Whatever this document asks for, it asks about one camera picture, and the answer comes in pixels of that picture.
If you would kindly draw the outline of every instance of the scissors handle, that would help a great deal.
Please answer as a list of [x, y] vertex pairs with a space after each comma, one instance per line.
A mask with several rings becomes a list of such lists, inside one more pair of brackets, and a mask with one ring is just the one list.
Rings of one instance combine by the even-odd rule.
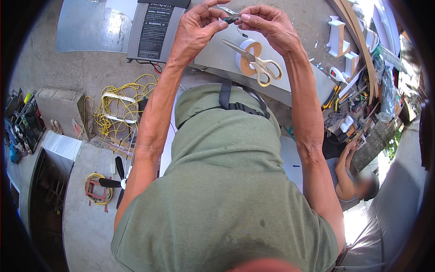
[[[275, 74], [273, 73], [272, 70], [270, 70], [267, 65], [269, 63], [272, 63], [279, 71], [279, 75], [275, 76]], [[271, 83], [271, 78], [275, 79], [275, 80], [279, 80], [282, 77], [282, 70], [279, 67], [279, 65], [274, 62], [273, 60], [262, 60], [258, 57], [255, 57], [255, 62], [251, 62], [252, 66], [254, 66], [255, 70], [257, 71], [257, 82], [258, 85], [262, 86], [262, 87], [266, 87], [269, 86], [269, 84]], [[260, 76], [264, 74], [268, 77], [268, 81], [266, 83], [262, 83], [260, 81]]]

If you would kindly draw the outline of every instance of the seated person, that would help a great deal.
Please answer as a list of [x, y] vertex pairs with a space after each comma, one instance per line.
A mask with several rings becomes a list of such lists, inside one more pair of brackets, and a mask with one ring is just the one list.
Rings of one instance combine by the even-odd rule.
[[355, 177], [350, 173], [352, 156], [357, 148], [357, 142], [352, 140], [346, 144], [340, 157], [328, 158], [328, 155], [324, 152], [332, 182], [334, 183], [335, 193], [338, 199], [343, 202], [351, 202], [355, 199], [368, 201], [374, 198], [379, 191], [379, 179], [375, 173], [362, 171]]

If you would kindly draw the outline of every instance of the gray tank top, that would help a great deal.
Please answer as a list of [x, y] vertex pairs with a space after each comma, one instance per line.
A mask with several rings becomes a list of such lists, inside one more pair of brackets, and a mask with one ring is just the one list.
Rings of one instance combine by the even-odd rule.
[[[335, 167], [337, 166], [337, 162], [338, 162], [338, 158], [330, 158], [326, 160], [326, 163], [328, 164], [328, 168], [329, 168], [329, 172], [331, 173], [331, 177], [332, 177], [332, 183], [334, 183], [334, 189], [337, 189], [337, 184], [338, 184], [338, 177], [337, 177], [337, 173], [335, 172]], [[351, 179], [352, 182], [354, 182], [354, 178], [352, 176], [352, 174], [350, 173], [349, 169], [347, 169], [345, 167], [346, 173], [348, 174], [349, 178]], [[352, 201], [356, 199], [356, 194], [350, 199], [347, 200], [346, 202]]]

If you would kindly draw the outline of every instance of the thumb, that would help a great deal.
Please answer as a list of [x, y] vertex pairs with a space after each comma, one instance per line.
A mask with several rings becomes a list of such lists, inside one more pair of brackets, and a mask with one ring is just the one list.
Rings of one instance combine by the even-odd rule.
[[242, 14], [243, 23], [250, 25], [252, 27], [261, 28], [264, 30], [268, 30], [271, 28], [272, 23], [267, 21], [259, 16], [251, 15], [251, 14]]
[[207, 33], [212, 36], [215, 35], [217, 32], [224, 30], [228, 27], [228, 23], [224, 21], [216, 21], [209, 23], [207, 26], [204, 27], [204, 29], [207, 31]]

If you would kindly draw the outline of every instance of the belt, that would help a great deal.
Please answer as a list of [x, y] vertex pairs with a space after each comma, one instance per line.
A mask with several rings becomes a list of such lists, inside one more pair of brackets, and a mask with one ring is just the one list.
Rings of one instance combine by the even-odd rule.
[[[260, 102], [260, 107], [261, 110], [263, 111], [263, 113], [256, 111], [253, 108], [250, 108], [242, 103], [236, 102], [236, 103], [229, 103], [230, 102], [230, 94], [231, 94], [231, 86], [236, 86], [236, 87], [242, 87], [242, 89], [244, 91], [246, 91], [248, 94], [249, 93], [253, 93], [256, 98], [258, 99], [258, 102]], [[239, 110], [239, 111], [244, 111], [248, 114], [253, 114], [253, 115], [258, 115], [258, 116], [262, 116], [265, 117], [267, 119], [270, 118], [270, 113], [266, 110], [267, 106], [264, 103], [264, 101], [261, 99], [261, 97], [256, 94], [251, 88], [248, 88], [246, 86], [234, 83], [232, 80], [224, 80], [224, 82], [222, 83], [222, 87], [221, 87], [221, 92], [219, 94], [219, 106], [216, 107], [211, 107], [205, 110], [202, 110], [200, 112], [195, 113], [194, 115], [190, 116], [187, 120], [185, 120], [183, 123], [181, 123], [177, 129], [180, 129], [188, 120], [190, 120], [193, 116], [196, 116], [198, 114], [200, 114], [203, 111], [208, 111], [208, 110], [212, 110], [212, 109], [224, 109], [224, 110]]]

